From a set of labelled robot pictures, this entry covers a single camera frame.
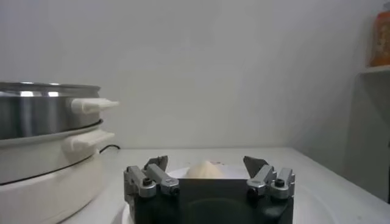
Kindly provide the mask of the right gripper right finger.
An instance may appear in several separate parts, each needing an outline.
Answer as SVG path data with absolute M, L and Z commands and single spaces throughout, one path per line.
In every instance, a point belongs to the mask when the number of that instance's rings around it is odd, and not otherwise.
M 246 181 L 247 196 L 252 200 L 270 196 L 277 200 L 287 200 L 295 194 L 296 176 L 292 169 L 282 168 L 277 172 L 264 159 L 245 156 L 244 165 L 250 176 Z

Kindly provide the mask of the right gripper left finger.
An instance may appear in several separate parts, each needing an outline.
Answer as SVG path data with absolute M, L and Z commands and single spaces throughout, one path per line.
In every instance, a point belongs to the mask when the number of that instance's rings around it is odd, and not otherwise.
M 124 199 L 134 200 L 137 197 L 150 199 L 157 194 L 177 197 L 180 194 L 179 180 L 169 176 L 165 170 L 168 156 L 158 156 L 139 168 L 128 166 L 123 172 Z

